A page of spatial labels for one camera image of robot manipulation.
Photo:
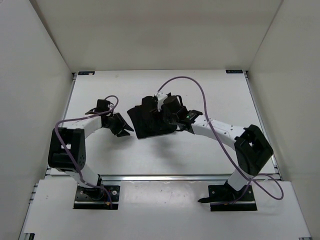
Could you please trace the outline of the black skirt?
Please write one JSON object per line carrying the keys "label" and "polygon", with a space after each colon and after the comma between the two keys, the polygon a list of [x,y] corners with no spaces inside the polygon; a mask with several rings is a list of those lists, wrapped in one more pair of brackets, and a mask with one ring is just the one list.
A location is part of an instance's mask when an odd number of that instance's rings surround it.
{"label": "black skirt", "polygon": [[176,125],[164,121],[163,113],[158,111],[158,99],[155,96],[145,96],[141,105],[135,105],[127,114],[138,139],[172,134],[177,130]]}

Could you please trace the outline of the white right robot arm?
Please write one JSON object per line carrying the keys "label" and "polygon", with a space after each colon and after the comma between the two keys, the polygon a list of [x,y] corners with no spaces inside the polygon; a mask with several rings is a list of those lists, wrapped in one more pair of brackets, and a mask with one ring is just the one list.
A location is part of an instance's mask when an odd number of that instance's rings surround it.
{"label": "white right robot arm", "polygon": [[179,131],[208,137],[235,151],[235,170],[224,187],[224,195],[229,200],[242,195],[245,184],[261,172],[274,153],[261,129],[254,124],[233,126],[211,119],[200,111],[187,110],[178,95],[160,92],[155,97],[157,110],[163,114],[165,122],[176,125]]}

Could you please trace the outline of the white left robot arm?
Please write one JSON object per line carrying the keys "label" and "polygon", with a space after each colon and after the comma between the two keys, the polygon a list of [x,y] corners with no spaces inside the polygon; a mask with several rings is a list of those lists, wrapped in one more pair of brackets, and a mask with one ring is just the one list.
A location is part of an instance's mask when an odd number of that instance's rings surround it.
{"label": "white left robot arm", "polygon": [[126,137],[134,129],[120,113],[98,113],[58,122],[52,130],[48,165],[72,177],[93,199],[104,195],[101,177],[86,163],[86,138],[105,128],[116,137]]}

